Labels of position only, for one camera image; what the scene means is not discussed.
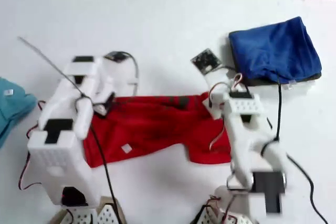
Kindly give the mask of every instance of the red cloth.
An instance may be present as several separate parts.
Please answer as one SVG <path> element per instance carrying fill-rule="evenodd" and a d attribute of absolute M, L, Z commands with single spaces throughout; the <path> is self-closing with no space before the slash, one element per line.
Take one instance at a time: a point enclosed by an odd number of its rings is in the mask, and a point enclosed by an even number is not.
<path fill-rule="evenodd" d="M 94 116 L 92 126 L 108 163 L 147 155 L 182 143 L 190 161 L 200 164 L 230 162 L 226 131 L 209 151 L 209 143 L 222 131 L 222 119 L 213 120 L 202 101 L 207 93 L 184 97 L 117 98 L 105 119 Z M 129 144 L 126 153 L 122 146 Z M 90 131 L 83 142 L 91 167 L 102 165 Z"/>

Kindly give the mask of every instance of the blue cloth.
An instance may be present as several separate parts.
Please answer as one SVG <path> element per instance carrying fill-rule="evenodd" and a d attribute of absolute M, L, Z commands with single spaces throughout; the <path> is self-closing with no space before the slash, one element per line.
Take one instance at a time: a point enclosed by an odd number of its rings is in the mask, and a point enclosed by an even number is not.
<path fill-rule="evenodd" d="M 6 79 L 0 78 L 0 148 L 13 126 L 36 106 L 36 98 Z"/>
<path fill-rule="evenodd" d="M 230 33 L 239 71 L 247 79 L 288 83 L 321 73 L 318 54 L 302 19 Z"/>

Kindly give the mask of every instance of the white tag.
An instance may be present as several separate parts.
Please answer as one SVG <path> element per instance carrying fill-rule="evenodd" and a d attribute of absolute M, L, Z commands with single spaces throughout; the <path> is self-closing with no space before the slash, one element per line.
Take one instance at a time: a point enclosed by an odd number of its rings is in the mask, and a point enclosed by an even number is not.
<path fill-rule="evenodd" d="M 121 148 L 126 154 L 129 153 L 131 150 L 133 150 L 129 144 L 125 144 Z"/>
<path fill-rule="evenodd" d="M 4 95 L 8 96 L 8 95 L 13 95 L 14 94 L 14 90 L 13 89 L 7 89 L 4 91 Z"/>

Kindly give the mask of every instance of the white robot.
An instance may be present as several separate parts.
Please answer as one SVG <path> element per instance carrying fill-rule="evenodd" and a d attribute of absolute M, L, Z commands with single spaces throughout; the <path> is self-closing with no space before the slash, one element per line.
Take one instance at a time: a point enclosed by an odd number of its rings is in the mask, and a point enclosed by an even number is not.
<path fill-rule="evenodd" d="M 221 89 L 213 89 L 218 84 L 224 85 Z M 213 88 L 204 105 L 214 118 L 224 118 L 231 145 L 232 175 L 225 186 L 215 190 L 215 195 L 209 200 L 214 206 L 205 207 L 197 223 L 209 220 L 213 224 L 252 224 L 268 218 L 281 218 L 281 195 L 287 186 L 289 161 L 276 141 L 276 130 L 268 121 L 260 97 L 245 90 L 235 78 L 219 82 Z M 252 172 L 249 152 L 261 154 L 271 170 Z M 239 187 L 230 186 L 234 177 Z M 262 200 L 255 200 L 253 194 L 262 194 Z M 234 198 L 238 198 L 240 212 L 244 214 L 228 211 L 232 203 L 230 199 Z"/>
<path fill-rule="evenodd" d="M 68 64 L 54 95 L 46 103 L 28 142 L 37 180 L 55 205 L 96 208 L 99 187 L 85 160 L 82 140 L 87 137 L 94 110 L 106 115 L 114 95 L 113 80 L 102 57 L 77 56 Z"/>

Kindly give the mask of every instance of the table surface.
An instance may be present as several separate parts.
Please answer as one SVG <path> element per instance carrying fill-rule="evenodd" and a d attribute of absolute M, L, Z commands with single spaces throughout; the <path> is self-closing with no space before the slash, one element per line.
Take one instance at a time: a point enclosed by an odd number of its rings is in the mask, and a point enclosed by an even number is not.
<path fill-rule="evenodd" d="M 48 99 L 59 74 L 17 40 L 23 36 L 58 66 L 74 55 L 132 53 L 140 67 L 139 95 L 199 94 L 208 90 L 190 59 L 205 48 L 228 64 L 228 33 L 301 16 L 322 62 L 322 77 L 284 91 L 280 137 L 315 183 L 316 205 L 329 220 L 336 197 L 334 158 L 336 92 L 333 74 L 336 29 L 334 0 L 0 0 L 0 73 L 39 99 Z M 111 74 L 122 83 L 131 62 Z M 260 94 L 272 122 L 277 120 L 277 88 L 252 88 Z M 131 94 L 124 88 L 121 95 Z M 38 118 L 34 110 L 10 133 L 0 150 L 0 216 L 2 223 L 47 223 L 59 210 L 40 186 L 17 189 L 27 140 Z M 129 224 L 189 223 L 215 188 L 225 184 L 228 164 L 188 161 L 182 145 L 145 157 L 109 164 L 113 188 Z M 109 195 L 102 167 L 102 193 Z M 291 211 L 282 221 L 322 223 L 309 202 L 309 184 L 293 170 L 289 180 Z M 27 174 L 24 183 L 34 182 Z"/>

